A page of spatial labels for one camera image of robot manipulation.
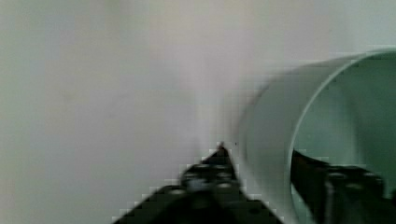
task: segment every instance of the white surface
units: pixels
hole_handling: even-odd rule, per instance
[[[110,223],[236,141],[274,71],[394,46],[395,9],[0,1],[0,222]]]

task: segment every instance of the black mechanical part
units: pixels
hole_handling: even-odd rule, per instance
[[[280,224],[260,201],[240,189],[227,149],[193,165],[177,186],[153,193],[114,224]]]
[[[356,166],[330,166],[294,151],[291,183],[318,224],[396,223],[384,180]]]

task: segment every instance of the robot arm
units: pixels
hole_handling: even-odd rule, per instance
[[[383,179],[355,166],[330,166],[294,151],[291,183],[318,224],[396,223]],[[227,149],[193,165],[179,185],[154,192],[114,224],[282,223],[241,190]]]

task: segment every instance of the white wall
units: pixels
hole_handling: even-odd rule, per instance
[[[0,222],[110,223],[235,141],[274,71],[394,46],[395,9],[0,1]]]

